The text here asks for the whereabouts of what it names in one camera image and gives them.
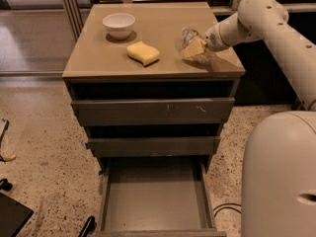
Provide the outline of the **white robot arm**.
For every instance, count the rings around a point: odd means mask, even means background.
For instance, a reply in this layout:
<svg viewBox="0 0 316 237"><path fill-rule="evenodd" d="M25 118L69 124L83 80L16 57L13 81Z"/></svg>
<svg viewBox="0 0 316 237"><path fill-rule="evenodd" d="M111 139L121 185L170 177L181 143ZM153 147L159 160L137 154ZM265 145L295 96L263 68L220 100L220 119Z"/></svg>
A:
<svg viewBox="0 0 316 237"><path fill-rule="evenodd" d="M249 136L241 237L316 237L316 46L287 21L276 0L241 0L204 37L183 29L182 56L189 59L262 40L303 106L263 119Z"/></svg>

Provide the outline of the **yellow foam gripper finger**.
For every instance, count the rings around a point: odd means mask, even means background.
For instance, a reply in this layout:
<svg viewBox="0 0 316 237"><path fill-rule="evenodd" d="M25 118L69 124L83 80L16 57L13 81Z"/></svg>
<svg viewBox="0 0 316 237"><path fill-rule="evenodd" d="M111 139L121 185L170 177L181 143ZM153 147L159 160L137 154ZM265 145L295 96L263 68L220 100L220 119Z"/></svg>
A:
<svg viewBox="0 0 316 237"><path fill-rule="evenodd" d="M192 41L187 47L182 51L184 58L190 58L196 55L200 55L205 51L205 42L202 39L196 39Z"/></svg>

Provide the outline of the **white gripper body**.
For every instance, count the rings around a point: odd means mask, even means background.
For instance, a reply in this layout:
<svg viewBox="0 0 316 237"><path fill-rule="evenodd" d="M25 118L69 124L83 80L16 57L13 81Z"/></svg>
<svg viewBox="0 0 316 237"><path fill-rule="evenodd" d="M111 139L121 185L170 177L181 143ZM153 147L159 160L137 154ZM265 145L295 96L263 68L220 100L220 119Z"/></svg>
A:
<svg viewBox="0 0 316 237"><path fill-rule="evenodd" d="M205 32L205 41L208 49L213 52L219 52L229 48L229 45L224 41L229 28L220 22Z"/></svg>

